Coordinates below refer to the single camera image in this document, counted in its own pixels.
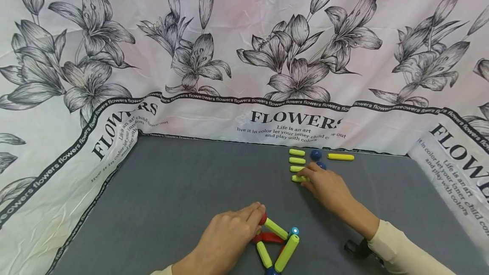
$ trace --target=left hand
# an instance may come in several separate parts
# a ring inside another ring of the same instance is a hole
[[[239,211],[216,215],[195,249],[172,267],[173,275],[224,275],[234,267],[256,235],[265,206],[255,202]]]

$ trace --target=right hand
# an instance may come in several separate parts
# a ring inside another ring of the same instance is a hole
[[[355,203],[343,178],[331,170],[309,163],[297,175],[309,178],[310,182],[303,182],[301,186],[307,188],[332,213],[339,215]]]
[[[297,175],[309,178],[310,182],[303,182],[301,185],[309,189],[324,207],[367,240],[375,236],[379,228],[379,218],[355,200],[341,176],[331,170],[321,169],[316,163],[309,163]]]

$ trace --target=wrist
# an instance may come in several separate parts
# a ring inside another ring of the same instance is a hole
[[[194,252],[189,253],[184,259],[175,263],[171,267],[171,272],[173,275],[213,275],[211,268],[205,265],[202,259]]]
[[[337,213],[338,217],[367,241],[372,240],[379,229],[379,218],[357,200],[353,199],[346,206],[348,207]]]

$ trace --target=dark blue ball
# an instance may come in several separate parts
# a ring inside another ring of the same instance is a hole
[[[320,166],[322,169],[326,170],[326,164],[322,162],[316,162],[316,165]]]
[[[313,150],[311,152],[311,159],[314,161],[320,160],[322,157],[321,151],[319,150]]]

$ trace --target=magnetic building toy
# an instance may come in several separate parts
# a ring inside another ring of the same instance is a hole
[[[266,213],[261,218],[260,225],[266,227],[270,231],[263,232],[258,230],[251,242],[256,244],[256,249],[260,255],[261,262],[266,269],[265,275],[280,275],[299,244],[299,229],[297,229],[297,227],[292,227],[287,233],[284,229],[274,223],[274,221],[270,220]],[[270,255],[265,248],[264,242],[283,244],[275,264],[273,264]]]

